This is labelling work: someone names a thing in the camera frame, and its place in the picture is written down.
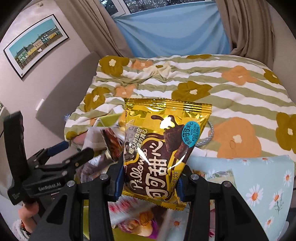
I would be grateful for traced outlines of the person left hand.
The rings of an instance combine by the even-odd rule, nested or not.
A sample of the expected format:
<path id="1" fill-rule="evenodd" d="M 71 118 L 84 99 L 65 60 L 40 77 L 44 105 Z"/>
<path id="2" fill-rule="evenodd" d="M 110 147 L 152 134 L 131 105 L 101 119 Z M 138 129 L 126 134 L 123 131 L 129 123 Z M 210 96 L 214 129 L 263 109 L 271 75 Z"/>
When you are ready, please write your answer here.
<path id="1" fill-rule="evenodd" d="M 24 224 L 25 229 L 32 233 L 37 226 L 33 217 L 39 212 L 39 204 L 37 202 L 32 204 L 23 204 L 22 208 L 18 210 L 19 217 Z"/>

